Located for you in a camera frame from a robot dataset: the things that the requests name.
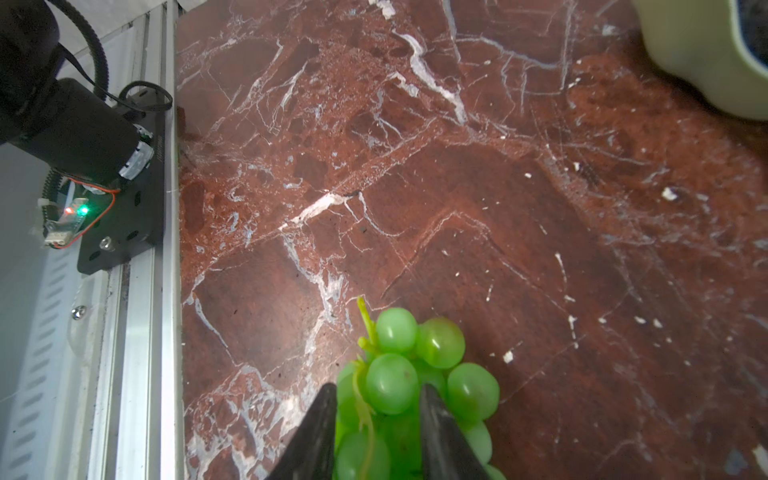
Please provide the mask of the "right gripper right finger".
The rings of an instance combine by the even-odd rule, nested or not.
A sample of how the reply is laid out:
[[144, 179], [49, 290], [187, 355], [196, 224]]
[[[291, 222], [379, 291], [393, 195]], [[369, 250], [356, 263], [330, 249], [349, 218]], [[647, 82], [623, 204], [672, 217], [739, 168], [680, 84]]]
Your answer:
[[424, 479], [488, 479], [437, 389], [426, 383], [419, 395]]

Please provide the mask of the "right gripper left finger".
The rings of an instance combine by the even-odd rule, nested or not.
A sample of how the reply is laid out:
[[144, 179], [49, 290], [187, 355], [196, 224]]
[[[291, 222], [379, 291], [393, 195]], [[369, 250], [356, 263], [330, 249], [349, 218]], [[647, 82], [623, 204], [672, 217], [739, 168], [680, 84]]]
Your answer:
[[337, 386], [324, 384], [267, 476], [273, 479], [331, 479], [334, 468]]

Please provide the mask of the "green grape bunch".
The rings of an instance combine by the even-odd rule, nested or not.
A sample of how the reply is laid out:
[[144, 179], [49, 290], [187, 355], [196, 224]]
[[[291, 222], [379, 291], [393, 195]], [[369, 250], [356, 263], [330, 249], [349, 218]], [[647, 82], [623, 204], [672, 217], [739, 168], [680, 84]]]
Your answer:
[[[491, 462], [494, 447], [486, 424], [497, 411], [501, 388], [483, 366], [464, 359], [466, 339], [445, 317], [418, 322], [408, 310], [371, 316], [364, 298], [357, 306], [365, 326], [362, 351], [337, 377], [334, 479], [502, 479]], [[427, 420], [437, 405], [455, 422], [466, 454], [447, 454], [435, 469], [434, 450], [423, 445], [450, 441], [439, 420]]]

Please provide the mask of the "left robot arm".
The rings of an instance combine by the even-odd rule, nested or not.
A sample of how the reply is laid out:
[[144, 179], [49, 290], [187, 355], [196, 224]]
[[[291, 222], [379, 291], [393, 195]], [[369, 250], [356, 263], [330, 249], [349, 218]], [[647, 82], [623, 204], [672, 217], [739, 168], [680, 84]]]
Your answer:
[[[94, 73], [60, 78], [64, 62], [80, 70], [60, 42], [52, 11], [80, 31]], [[133, 181], [155, 155], [139, 120], [172, 106], [172, 96], [146, 81], [109, 91], [108, 61], [95, 30], [68, 1], [1, 4], [1, 141], [93, 188], [115, 191]]]

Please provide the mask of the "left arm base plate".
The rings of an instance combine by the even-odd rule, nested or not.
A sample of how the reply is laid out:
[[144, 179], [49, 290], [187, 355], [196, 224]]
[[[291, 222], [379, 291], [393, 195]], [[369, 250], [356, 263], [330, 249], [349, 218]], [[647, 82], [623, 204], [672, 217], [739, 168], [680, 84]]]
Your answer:
[[136, 105], [138, 111], [122, 106], [117, 108], [126, 119], [152, 135], [149, 145], [153, 157], [135, 179], [120, 184], [114, 203], [110, 202], [108, 194], [94, 196], [89, 201], [86, 222], [93, 227], [80, 238], [77, 270], [81, 274], [109, 270], [161, 243], [165, 212], [166, 114], [146, 110], [162, 100], [160, 92], [143, 87], [125, 99]]

